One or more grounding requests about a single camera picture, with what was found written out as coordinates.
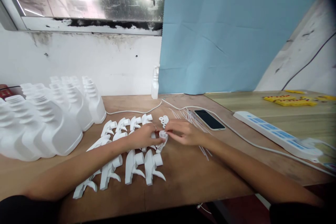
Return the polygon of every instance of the yellow object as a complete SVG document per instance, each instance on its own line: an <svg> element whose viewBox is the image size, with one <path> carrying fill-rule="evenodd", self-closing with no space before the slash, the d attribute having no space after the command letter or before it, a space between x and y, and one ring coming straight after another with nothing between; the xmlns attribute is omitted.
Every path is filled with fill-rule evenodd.
<svg viewBox="0 0 336 224"><path fill-rule="evenodd" d="M295 96L290 96L290 95L286 95L286 96L265 96L264 100L267 100L269 102L274 102L276 100L293 100L296 99Z"/></svg>
<svg viewBox="0 0 336 224"><path fill-rule="evenodd" d="M321 97L324 97L328 100L336 100L336 96L321 96Z"/></svg>
<svg viewBox="0 0 336 224"><path fill-rule="evenodd" d="M276 100L275 103L281 106L315 106L317 103L309 100Z"/></svg>
<svg viewBox="0 0 336 224"><path fill-rule="evenodd" d="M320 97L320 96L316 97L315 99L317 99L317 100L327 100L327 98Z"/></svg>
<svg viewBox="0 0 336 224"><path fill-rule="evenodd" d="M308 97L308 96L301 96L301 99L312 100L313 98L311 98L311 97Z"/></svg>
<svg viewBox="0 0 336 224"><path fill-rule="evenodd" d="M289 92L289 93L302 93L302 94L305 94L306 92L303 92L303 91L297 91L297 90L285 90L286 92Z"/></svg>

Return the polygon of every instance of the window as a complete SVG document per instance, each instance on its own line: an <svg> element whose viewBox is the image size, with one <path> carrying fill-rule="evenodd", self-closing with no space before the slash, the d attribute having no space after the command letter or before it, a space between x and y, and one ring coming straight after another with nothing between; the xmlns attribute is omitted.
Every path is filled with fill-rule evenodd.
<svg viewBox="0 0 336 224"><path fill-rule="evenodd" d="M161 35L165 0L1 1L19 30Z"/></svg>

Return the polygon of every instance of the black sleeve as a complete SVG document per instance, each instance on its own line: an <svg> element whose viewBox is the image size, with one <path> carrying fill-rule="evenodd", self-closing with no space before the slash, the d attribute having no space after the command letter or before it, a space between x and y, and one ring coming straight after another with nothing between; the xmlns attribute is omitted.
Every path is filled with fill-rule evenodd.
<svg viewBox="0 0 336 224"><path fill-rule="evenodd" d="M0 223L57 223L59 209L60 202L11 196L0 202Z"/></svg>
<svg viewBox="0 0 336 224"><path fill-rule="evenodd" d="M269 212L271 224L326 223L324 220L327 217L323 208L295 202L271 205Z"/></svg>

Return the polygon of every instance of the white wall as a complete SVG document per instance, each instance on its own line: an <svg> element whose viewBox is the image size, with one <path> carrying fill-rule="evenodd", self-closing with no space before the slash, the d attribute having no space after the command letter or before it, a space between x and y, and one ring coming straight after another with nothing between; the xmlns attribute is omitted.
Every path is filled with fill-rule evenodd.
<svg viewBox="0 0 336 224"><path fill-rule="evenodd" d="M9 32L0 25L0 84L47 86L53 75L88 75L103 96L148 95L160 50L158 36Z"/></svg>
<svg viewBox="0 0 336 224"><path fill-rule="evenodd" d="M272 61L255 91L281 90L336 31L335 12L329 0L317 0ZM311 90L336 96L336 35L315 59L296 75L286 89Z"/></svg>

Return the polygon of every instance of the blue backdrop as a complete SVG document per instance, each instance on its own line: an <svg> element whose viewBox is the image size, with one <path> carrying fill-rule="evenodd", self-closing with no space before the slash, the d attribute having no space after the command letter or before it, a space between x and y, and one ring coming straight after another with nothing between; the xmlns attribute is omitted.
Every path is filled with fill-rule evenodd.
<svg viewBox="0 0 336 224"><path fill-rule="evenodd" d="M165 0L159 93L252 91L315 0Z"/></svg>

